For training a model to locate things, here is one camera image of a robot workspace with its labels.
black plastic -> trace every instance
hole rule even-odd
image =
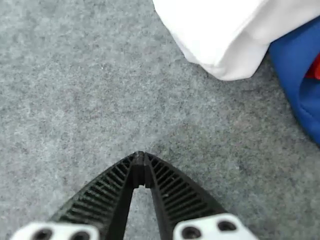
[[[141,185],[151,189],[162,240],[172,240],[181,221],[227,212],[183,172],[139,151],[88,183],[50,220],[93,225],[102,240],[122,240],[133,191]]]

robotic claw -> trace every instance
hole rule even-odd
[[[183,172],[135,152],[105,170],[48,222],[33,222],[11,240],[122,240],[134,189],[151,189],[162,240],[258,240]]]

white cloth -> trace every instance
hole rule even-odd
[[[320,15],[320,0],[153,0],[189,62],[220,80],[251,77],[269,44]]]

ridged surface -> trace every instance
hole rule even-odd
[[[105,229],[113,218],[133,159],[133,155],[128,156],[108,168],[70,199],[52,219]]]
[[[150,157],[162,202],[170,223],[213,215],[216,211],[204,201],[201,194],[179,175],[168,163]]]

gray carpet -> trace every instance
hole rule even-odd
[[[151,0],[0,0],[0,239],[137,150],[184,171],[261,240],[313,240],[320,150],[268,58],[222,82],[188,63]],[[125,239],[160,239],[134,193]]]

